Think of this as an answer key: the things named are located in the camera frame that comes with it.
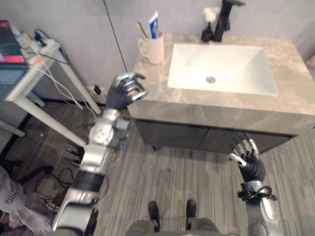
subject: power outlet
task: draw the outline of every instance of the power outlet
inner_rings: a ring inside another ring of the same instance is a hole
[[[87,90],[89,91],[89,93],[94,97],[94,99],[97,102],[105,103],[107,90],[104,87],[99,87],[99,89],[101,90],[100,95],[96,94],[96,92],[94,91],[94,85],[93,86],[87,86]]]

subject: floor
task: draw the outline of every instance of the floor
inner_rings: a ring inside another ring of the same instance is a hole
[[[94,120],[89,111],[66,104],[49,103],[44,110],[87,139]],[[65,138],[31,118],[7,159],[22,159],[15,169],[19,178],[41,164],[50,164],[58,174],[70,166],[63,156]],[[133,221],[148,219],[147,204],[156,200],[162,216],[161,229],[185,228],[186,201],[197,202],[197,214],[211,218],[222,233],[247,235],[245,204],[237,198],[242,182],[236,164],[226,155],[204,151],[163,147],[154,152],[146,146],[136,127],[123,144],[124,158],[110,171],[110,187],[97,204],[99,219],[94,235],[123,236]],[[315,231],[315,129],[297,137],[261,157],[267,169],[265,183],[278,196],[284,234],[313,236]],[[33,181],[25,188],[32,190]],[[39,190],[50,194],[60,187],[53,179],[44,179]]]

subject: robotic arm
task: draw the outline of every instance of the robotic arm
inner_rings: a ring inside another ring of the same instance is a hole
[[[114,147],[119,134],[129,121],[121,118],[120,111],[148,92],[138,82],[143,75],[127,73],[115,77],[107,94],[107,109],[97,119],[89,133],[90,142],[80,165],[74,184],[68,189],[53,223],[51,235],[90,236],[93,234],[98,211],[93,205],[100,198],[100,189],[107,178]]]
[[[89,134],[80,170],[53,223],[51,236],[93,235],[98,211],[94,204],[100,198],[100,189],[110,169],[114,147],[119,142],[119,133],[128,127],[128,120],[120,111],[132,102],[143,98],[147,91],[138,82],[143,75],[127,73],[115,77],[107,94],[107,109],[97,119]],[[249,236],[283,236],[280,215],[274,206],[276,196],[271,187],[264,186],[265,167],[259,151],[248,134],[238,134],[231,145],[230,158],[239,165],[244,179],[238,197],[246,202]],[[187,232],[160,232],[157,235],[187,235]],[[212,235],[211,232],[194,232],[194,235]]]
[[[249,134],[238,133],[231,145],[231,160],[238,163],[243,180],[238,197],[246,202],[248,236],[283,236],[280,215],[274,205],[277,197],[270,186],[264,186],[266,171],[259,151]]]

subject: marble countertop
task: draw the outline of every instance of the marble countertop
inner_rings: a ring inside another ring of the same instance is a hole
[[[166,33],[162,64],[139,54],[134,71],[147,77],[142,84],[149,94],[130,105],[133,117],[287,134],[315,126],[315,83],[291,40],[224,36],[221,43],[210,42],[263,47],[278,96],[169,88],[174,43],[203,42],[199,35]]]

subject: table leg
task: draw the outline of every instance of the table leg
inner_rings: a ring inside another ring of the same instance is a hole
[[[63,61],[64,58],[63,56],[60,54],[60,52],[57,52],[55,54],[55,58],[58,60]],[[81,81],[79,80],[79,78],[76,76],[76,74],[73,72],[73,70],[71,69],[71,67],[68,64],[64,64],[61,62],[58,62],[59,66],[63,69],[63,71],[65,72],[65,74],[69,77],[69,79],[72,81],[73,85],[76,86],[76,88],[79,90],[79,92],[82,94],[82,96],[84,97],[84,99],[89,103],[89,105],[93,108],[93,110],[97,113],[97,114],[101,114],[101,110],[98,107],[98,105],[96,104],[96,102],[93,100],[92,96],[89,94],[89,92],[87,91],[87,89],[83,86],[83,84],[81,83]]]
[[[37,97],[37,95],[36,95],[35,93],[33,93],[33,92],[29,92],[28,98],[29,98],[31,101],[37,103],[37,104],[38,104],[39,106],[41,106],[41,107],[44,107],[44,106],[46,105],[46,104],[45,104],[39,97]]]
[[[5,123],[4,121],[0,120],[0,128],[12,133],[12,134],[15,134],[19,137],[24,137],[25,136],[25,133],[15,127],[13,127],[12,125],[10,124],[7,124]]]
[[[14,101],[14,103],[30,113],[32,116],[39,119],[41,122],[56,130],[61,135],[73,141],[75,144],[81,147],[84,147],[86,145],[86,142],[84,142],[81,138],[65,128],[62,124],[57,122],[55,119],[53,119],[43,110],[41,110],[38,106],[29,101],[26,97],[20,96]]]

